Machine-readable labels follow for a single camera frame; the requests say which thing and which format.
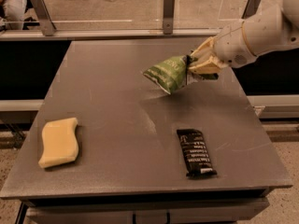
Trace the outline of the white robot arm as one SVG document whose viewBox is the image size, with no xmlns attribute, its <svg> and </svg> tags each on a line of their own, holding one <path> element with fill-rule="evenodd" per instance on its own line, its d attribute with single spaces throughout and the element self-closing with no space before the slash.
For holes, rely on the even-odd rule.
<svg viewBox="0 0 299 224">
<path fill-rule="evenodd" d="M 225 26 L 192 54 L 188 70 L 218 74 L 224 67 L 240 68 L 272 51 L 299 47 L 299 0 L 283 0 L 247 19 Z"/>
</svg>

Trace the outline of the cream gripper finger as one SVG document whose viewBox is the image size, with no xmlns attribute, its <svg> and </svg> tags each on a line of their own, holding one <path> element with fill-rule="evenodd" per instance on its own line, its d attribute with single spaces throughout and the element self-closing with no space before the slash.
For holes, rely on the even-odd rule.
<svg viewBox="0 0 299 224">
<path fill-rule="evenodd" d="M 191 54 L 192 63 L 204 63 L 214 57 L 214 51 L 210 43 L 202 44 Z"/>
<path fill-rule="evenodd" d="M 203 63 L 192 63 L 189 71 L 197 75 L 218 74 L 221 68 L 213 61 L 205 61 Z"/>
</svg>

